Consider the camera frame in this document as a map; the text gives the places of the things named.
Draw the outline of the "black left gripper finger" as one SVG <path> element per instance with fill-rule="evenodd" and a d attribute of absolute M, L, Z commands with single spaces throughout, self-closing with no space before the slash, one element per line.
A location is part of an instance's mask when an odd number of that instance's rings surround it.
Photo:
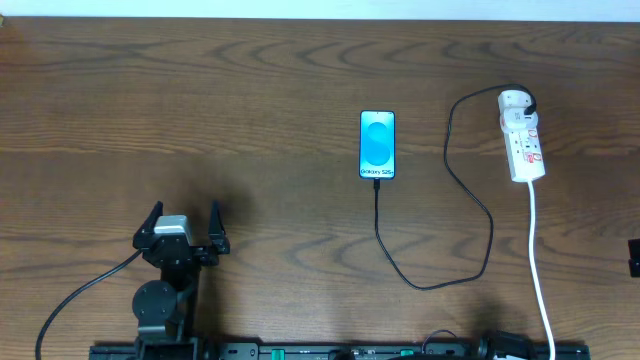
<path fill-rule="evenodd" d="M 212 202 L 211 215 L 208 226 L 208 238 L 216 248 L 218 255 L 230 253 L 230 242 L 222 223 L 220 206 L 217 201 Z"/>
<path fill-rule="evenodd" d="M 163 203 L 157 201 L 148 217 L 144 220 L 132 238 L 132 245 L 136 250 L 148 250 L 157 241 L 154 228 L 158 219 L 163 215 Z"/>

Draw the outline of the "blue Galaxy smartphone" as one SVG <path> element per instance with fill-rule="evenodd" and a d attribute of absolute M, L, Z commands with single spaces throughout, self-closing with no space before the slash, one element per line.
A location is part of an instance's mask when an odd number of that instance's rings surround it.
<path fill-rule="evenodd" d="M 396 172 L 396 115 L 393 111 L 360 113 L 359 176 L 393 179 Z"/>

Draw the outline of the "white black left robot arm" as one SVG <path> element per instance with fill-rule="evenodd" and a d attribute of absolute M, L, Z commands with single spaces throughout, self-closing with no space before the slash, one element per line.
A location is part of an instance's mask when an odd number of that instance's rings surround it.
<path fill-rule="evenodd" d="M 209 341 L 193 330 L 199 277 L 204 267 L 219 264 L 230 252 L 218 202 L 213 202 L 208 241 L 193 242 L 185 215 L 165 215 L 157 202 L 133 236 L 133 247 L 160 270 L 158 280 L 143 284 L 132 300 L 138 319 L 137 359 L 213 359 L 218 356 Z"/>

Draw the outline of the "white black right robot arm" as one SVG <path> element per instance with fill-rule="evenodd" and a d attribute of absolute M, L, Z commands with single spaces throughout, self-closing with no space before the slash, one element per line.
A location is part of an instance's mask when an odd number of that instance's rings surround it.
<path fill-rule="evenodd" d="M 629 272 L 633 278 L 640 277 L 640 239 L 632 239 L 628 241 L 629 249 Z"/>

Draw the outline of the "white USB charger plug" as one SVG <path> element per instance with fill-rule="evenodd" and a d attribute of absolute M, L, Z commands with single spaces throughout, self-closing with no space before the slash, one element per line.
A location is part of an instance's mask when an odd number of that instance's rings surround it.
<path fill-rule="evenodd" d="M 535 97 L 524 90 L 505 90 L 498 96 L 498 106 L 501 113 L 507 109 L 522 109 L 525 115 L 531 115 L 536 111 Z"/>

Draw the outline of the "white power strip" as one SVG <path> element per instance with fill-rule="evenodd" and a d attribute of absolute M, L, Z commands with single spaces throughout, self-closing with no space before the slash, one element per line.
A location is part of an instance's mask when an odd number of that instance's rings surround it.
<path fill-rule="evenodd" d="M 510 177 L 526 183 L 546 175 L 536 113 L 525 115 L 523 108 L 506 108 L 500 115 Z"/>

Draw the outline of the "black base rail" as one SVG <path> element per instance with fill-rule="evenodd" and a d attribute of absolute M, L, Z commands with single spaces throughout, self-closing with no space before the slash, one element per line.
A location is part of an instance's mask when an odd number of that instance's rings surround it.
<path fill-rule="evenodd" d="M 591 359 L 587 346 L 556 345 L 555 359 Z M 134 345 L 97 345 L 89 349 L 88 359 L 142 359 Z M 258 345 L 256 343 L 225 343 L 214 345 L 200 359 L 220 360 L 381 360 L 410 357 L 416 359 L 484 359 L 476 357 L 471 345 L 454 342 L 431 342 L 424 350 L 420 345 Z"/>

